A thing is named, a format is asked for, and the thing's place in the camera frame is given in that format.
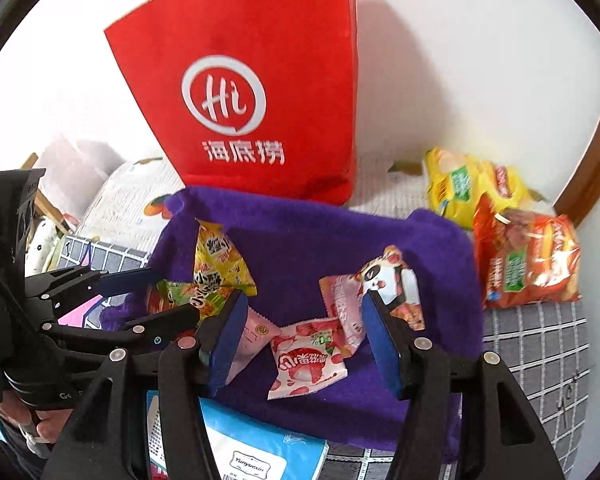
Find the person left hand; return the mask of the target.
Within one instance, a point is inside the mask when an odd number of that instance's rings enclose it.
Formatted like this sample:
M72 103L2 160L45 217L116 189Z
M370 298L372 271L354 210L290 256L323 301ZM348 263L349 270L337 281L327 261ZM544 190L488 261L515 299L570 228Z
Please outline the person left hand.
M3 393L0 416L14 427L34 425L38 436L45 443L56 443L72 410L32 412L12 391Z

